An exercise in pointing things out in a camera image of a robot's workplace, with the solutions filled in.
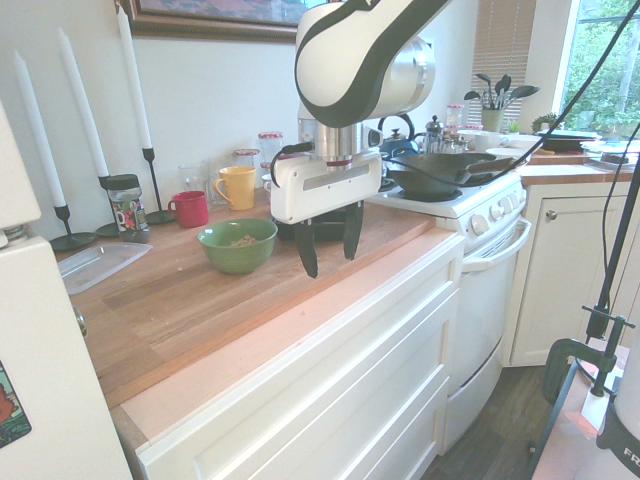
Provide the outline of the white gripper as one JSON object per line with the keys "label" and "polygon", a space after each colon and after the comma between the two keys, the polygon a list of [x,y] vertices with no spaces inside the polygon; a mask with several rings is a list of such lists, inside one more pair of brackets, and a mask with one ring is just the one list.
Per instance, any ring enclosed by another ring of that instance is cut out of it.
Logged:
{"label": "white gripper", "polygon": [[364,200],[377,194],[381,183],[381,155],[368,149],[353,158],[346,170],[329,171],[323,160],[308,156],[279,160],[271,186],[271,214],[294,225],[294,241],[308,276],[318,275],[315,230],[311,218],[345,207],[343,251],[348,260],[356,255]]}

